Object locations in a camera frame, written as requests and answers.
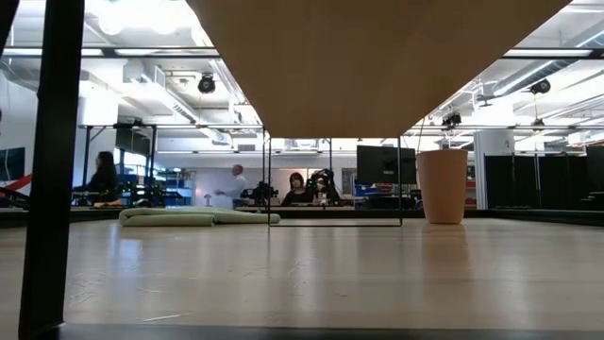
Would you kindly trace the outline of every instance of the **woman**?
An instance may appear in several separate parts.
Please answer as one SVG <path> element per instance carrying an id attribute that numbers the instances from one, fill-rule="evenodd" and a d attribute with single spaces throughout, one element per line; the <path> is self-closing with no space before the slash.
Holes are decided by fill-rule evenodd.
<path id="1" fill-rule="evenodd" d="M 304 186 L 304 178 L 299 173 L 290 175 L 292 190 L 285 196 L 281 206 L 291 206 L 292 203 L 312 203 L 312 193 Z"/>
<path id="2" fill-rule="evenodd" d="M 113 163 L 113 154 L 101 151 L 96 157 L 96 173 L 84 187 L 75 188 L 79 192 L 99 193 L 97 201 L 111 202 L 119 199 L 117 195 L 117 171 Z"/>

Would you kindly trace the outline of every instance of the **black monitor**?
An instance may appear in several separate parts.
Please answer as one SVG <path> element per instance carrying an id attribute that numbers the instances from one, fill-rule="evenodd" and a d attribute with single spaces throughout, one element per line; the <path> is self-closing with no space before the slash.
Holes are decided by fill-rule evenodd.
<path id="1" fill-rule="evenodd" d="M 9 181 L 25 176 L 25 148 L 0 150 L 0 180 Z"/>
<path id="2" fill-rule="evenodd" d="M 357 180 L 360 183 L 398 183 L 397 148 L 357 146 Z M 416 184 L 415 149 L 400 149 L 401 184 Z"/>

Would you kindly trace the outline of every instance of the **ceiling duct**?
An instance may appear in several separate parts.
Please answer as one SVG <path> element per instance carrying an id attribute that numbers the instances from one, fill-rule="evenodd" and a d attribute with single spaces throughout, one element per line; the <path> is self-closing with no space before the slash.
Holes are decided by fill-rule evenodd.
<path id="1" fill-rule="evenodd" d="M 593 25 L 575 38 L 569 40 L 561 47 L 576 48 L 602 48 L 604 47 L 604 20 Z M 560 70 L 576 63 L 577 59 L 565 60 L 539 60 L 532 62 L 527 67 L 498 81 L 493 87 L 493 96 L 485 96 L 486 99 L 513 94 L 519 90 L 526 89 L 530 85 L 545 79 Z"/>
<path id="2" fill-rule="evenodd" d="M 185 101 L 180 96 L 166 87 L 166 75 L 158 66 L 155 66 L 153 76 L 149 76 L 144 69 L 142 64 L 136 62 L 128 62 L 124 69 L 124 82 L 147 82 L 153 83 L 163 89 L 163 94 L 158 97 L 158 100 L 165 105 L 170 111 L 179 114 L 180 116 L 187 119 L 193 125 L 203 126 L 205 124 L 211 124 L 206 121 L 198 114 L 195 113 L 189 105 L 185 104 Z M 211 141 L 215 145 L 232 145 L 232 138 L 230 135 L 221 132 L 215 128 L 201 127 L 199 129 L 203 134 L 211 138 Z"/>

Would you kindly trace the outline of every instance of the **white ceiling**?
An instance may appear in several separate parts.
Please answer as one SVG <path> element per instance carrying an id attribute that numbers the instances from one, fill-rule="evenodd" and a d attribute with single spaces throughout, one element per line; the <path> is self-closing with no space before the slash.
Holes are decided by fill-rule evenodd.
<path id="1" fill-rule="evenodd" d="M 144 26 L 144 23 L 138 23 L 135 27 L 127 25 L 122 31 L 116 35 L 108 35 L 103 32 L 99 23 L 97 10 L 93 10 L 98 6 L 99 2 L 104 0 L 87 0 L 87 14 L 84 31 L 84 45 L 86 46 L 199 46 L 202 43 L 198 39 L 194 39 L 195 33 L 198 31 L 198 24 L 189 17 L 188 5 L 183 0 L 167 1 L 167 0 L 148 0 L 151 4 L 153 1 L 163 1 L 174 7 L 170 12 L 171 15 L 155 19 L 165 20 L 166 23 L 177 22 L 174 32 L 170 34 L 159 34 L 152 27 Z M 143 0 L 128 0 L 139 1 L 141 4 L 147 4 Z M 40 46 L 42 45 L 42 28 L 44 4 L 42 0 L 21 0 L 19 11 L 15 18 L 13 26 L 13 35 L 9 43 L 18 46 Z M 555 15 L 548 22 L 544 23 L 531 35 L 526 37 L 517 46 L 518 47 L 560 47 L 571 38 L 577 36 L 582 31 L 590 26 L 593 26 L 601 21 L 604 21 L 604 0 L 576 0 L 568 8 L 561 13 Z M 462 51 L 449 51 L 448 53 L 462 53 Z M 15 69 L 21 67 L 31 74 L 30 78 L 35 77 L 39 72 L 39 63 L 36 60 L 13 60 Z M 501 59 L 487 68 L 484 72 L 478 75 L 474 81 L 476 86 L 472 90 L 476 94 L 483 91 L 482 86 L 488 86 L 505 77 L 509 77 L 516 71 L 531 64 L 531 60 L 509 60 Z M 229 93 L 227 87 L 218 76 L 214 76 L 217 81 L 217 89 L 212 94 L 201 94 L 196 90 L 196 82 L 199 81 L 202 73 L 212 72 L 210 64 L 203 59 L 146 59 L 144 61 L 145 68 L 153 69 L 158 66 L 166 73 L 166 86 L 171 91 L 175 92 L 187 105 L 193 109 L 208 109 L 219 108 L 225 110 L 225 120 L 220 121 L 220 115 L 213 114 L 212 119 L 217 119 L 217 123 L 224 123 L 232 119 L 227 114 L 229 107 Z M 537 100 L 528 93 L 514 93 L 505 99 L 508 105 L 512 102 L 514 114 L 519 120 L 526 122 L 528 119 L 534 118 L 535 106 L 537 105 L 538 114 L 549 111 L 560 111 L 564 108 L 569 108 L 578 102 L 587 98 L 593 97 L 596 94 L 602 94 L 604 91 L 599 89 L 604 88 L 604 77 L 596 76 L 595 78 L 586 81 L 578 86 L 573 86 L 564 89 L 569 85 L 575 84 L 586 77 L 598 74 L 604 70 L 604 62 L 602 61 L 581 61 L 567 69 L 560 71 L 558 74 L 550 76 L 548 80 L 552 83 L 552 91 L 546 95 L 540 95 Z M 188 85 L 184 86 L 181 79 L 186 79 Z M 134 101 L 134 106 L 123 105 L 120 108 L 120 113 L 123 115 L 142 115 L 144 111 L 151 115 L 170 116 L 170 112 L 157 100 L 145 97 L 144 95 L 133 94 L 130 96 Z M 501 100 L 493 101 L 494 106 L 499 105 Z M 471 94 L 462 94 L 451 102 L 451 108 L 444 110 L 436 110 L 430 117 L 434 118 L 438 123 L 438 119 L 449 110 L 460 111 L 466 119 L 471 120 L 473 111 L 480 110 L 478 107 L 481 103 L 473 100 Z M 579 120 L 581 117 L 604 117 L 604 100 L 596 106 L 590 107 L 588 110 L 578 110 L 568 119 Z"/>

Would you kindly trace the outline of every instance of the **fluorescent light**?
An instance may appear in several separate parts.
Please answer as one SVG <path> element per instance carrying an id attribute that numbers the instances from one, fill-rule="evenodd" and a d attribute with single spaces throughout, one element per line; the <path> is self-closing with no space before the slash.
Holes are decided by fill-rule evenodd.
<path id="1" fill-rule="evenodd" d="M 215 48 L 116 48 L 115 54 L 122 57 L 205 57 L 220 58 Z"/>
<path id="2" fill-rule="evenodd" d="M 552 48 L 552 49 L 511 49 L 505 57 L 568 57 L 579 58 L 589 56 L 591 49 Z"/>
<path id="3" fill-rule="evenodd" d="M 100 48 L 82 48 L 81 53 L 82 57 L 103 57 L 103 51 Z M 36 58 L 41 55 L 41 48 L 5 47 L 3 57 Z"/>
<path id="4" fill-rule="evenodd" d="M 238 125 L 238 124 L 200 124 L 204 128 L 223 128 L 223 129 L 262 129 L 262 125 Z"/>
<path id="5" fill-rule="evenodd" d="M 20 56 L 41 56 L 41 48 L 14 48 L 5 47 L 4 57 L 20 57 Z"/>
<path id="6" fill-rule="evenodd" d="M 82 48 L 82 57 L 103 57 L 100 48 Z"/>
<path id="7" fill-rule="evenodd" d="M 160 129 L 194 129 L 197 127 L 194 125 L 165 125 L 165 126 L 158 126 L 158 128 L 160 128 Z"/>
<path id="8" fill-rule="evenodd" d="M 166 155 L 183 155 L 183 154 L 192 154 L 192 151 L 158 151 L 159 154 Z"/>

